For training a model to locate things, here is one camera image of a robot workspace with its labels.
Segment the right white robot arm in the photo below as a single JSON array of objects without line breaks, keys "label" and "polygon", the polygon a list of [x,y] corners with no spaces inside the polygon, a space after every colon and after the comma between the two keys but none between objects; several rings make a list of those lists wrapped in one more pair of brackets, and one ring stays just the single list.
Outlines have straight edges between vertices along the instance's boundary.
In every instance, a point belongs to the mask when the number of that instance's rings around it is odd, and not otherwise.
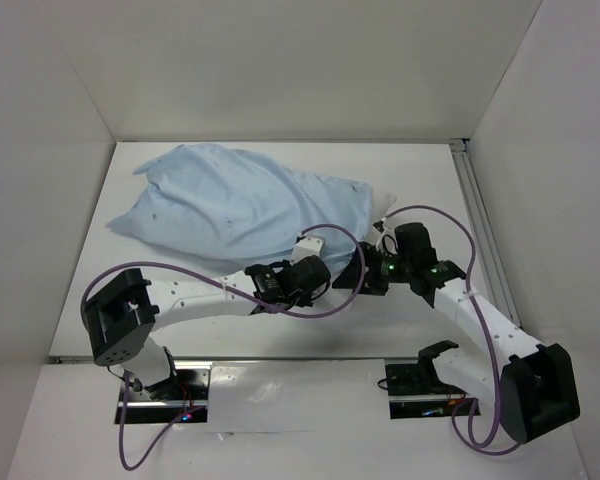
[{"label": "right white robot arm", "polygon": [[497,425],[526,444],[576,420],[581,413],[571,357],[559,344],[545,345],[522,331],[473,289],[467,273],[438,258],[421,223],[396,227],[393,249],[362,243],[337,289],[385,295],[406,284],[473,343],[466,349],[444,340],[418,354],[416,379],[428,392],[456,387],[491,407]]}]

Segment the light blue pillowcase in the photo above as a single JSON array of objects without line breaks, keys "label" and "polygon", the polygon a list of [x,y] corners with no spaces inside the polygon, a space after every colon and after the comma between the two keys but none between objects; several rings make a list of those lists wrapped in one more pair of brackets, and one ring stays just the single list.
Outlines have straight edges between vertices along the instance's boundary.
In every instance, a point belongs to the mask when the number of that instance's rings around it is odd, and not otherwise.
[{"label": "light blue pillowcase", "polygon": [[338,273],[372,222],[371,185],[293,170],[259,152],[179,145],[135,172],[148,185],[108,229],[209,261],[279,261],[316,226],[321,257]]}]

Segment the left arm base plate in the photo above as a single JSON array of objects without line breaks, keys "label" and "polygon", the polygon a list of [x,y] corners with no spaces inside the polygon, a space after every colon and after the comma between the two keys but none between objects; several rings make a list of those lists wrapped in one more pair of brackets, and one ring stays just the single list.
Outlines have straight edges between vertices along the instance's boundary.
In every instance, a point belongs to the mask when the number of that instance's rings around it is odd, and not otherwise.
[{"label": "left arm base plate", "polygon": [[135,375],[129,375],[125,423],[166,425],[202,424],[208,420],[211,365],[177,362],[176,380],[161,392],[151,391]]}]

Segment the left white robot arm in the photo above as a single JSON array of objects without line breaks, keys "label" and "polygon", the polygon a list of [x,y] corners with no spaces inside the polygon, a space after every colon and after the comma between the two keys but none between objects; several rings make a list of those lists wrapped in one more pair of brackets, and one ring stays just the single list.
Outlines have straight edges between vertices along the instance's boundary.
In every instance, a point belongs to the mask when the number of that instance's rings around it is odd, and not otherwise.
[{"label": "left white robot arm", "polygon": [[319,257],[254,265],[211,283],[149,280],[139,268],[112,278],[81,307],[99,367],[120,366],[153,399],[169,397],[183,382],[168,348],[151,333],[179,322],[252,316],[311,307],[329,288],[331,274]]}]

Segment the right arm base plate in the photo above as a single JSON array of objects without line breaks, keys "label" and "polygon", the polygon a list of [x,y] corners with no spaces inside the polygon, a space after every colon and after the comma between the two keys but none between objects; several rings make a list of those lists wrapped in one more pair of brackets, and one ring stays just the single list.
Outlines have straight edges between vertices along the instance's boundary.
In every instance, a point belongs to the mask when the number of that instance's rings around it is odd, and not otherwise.
[{"label": "right arm base plate", "polygon": [[426,380],[415,358],[386,360],[377,386],[387,394],[392,420],[451,417],[455,409],[467,416],[473,401],[457,387]]}]

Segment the white pillow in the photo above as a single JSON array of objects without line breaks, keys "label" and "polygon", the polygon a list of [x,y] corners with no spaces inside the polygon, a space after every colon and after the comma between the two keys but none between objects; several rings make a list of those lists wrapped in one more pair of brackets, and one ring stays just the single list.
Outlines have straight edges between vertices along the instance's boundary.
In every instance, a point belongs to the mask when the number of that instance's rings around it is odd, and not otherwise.
[{"label": "white pillow", "polygon": [[[373,236],[372,231],[374,228],[372,224],[379,221],[382,217],[385,217],[389,211],[389,208],[394,205],[397,200],[397,196],[381,187],[371,187],[371,220],[369,224],[368,232],[363,237],[364,240]],[[333,278],[337,278],[347,267],[352,259],[352,255],[345,257],[343,260],[337,260],[335,263],[329,266],[330,273]]]}]

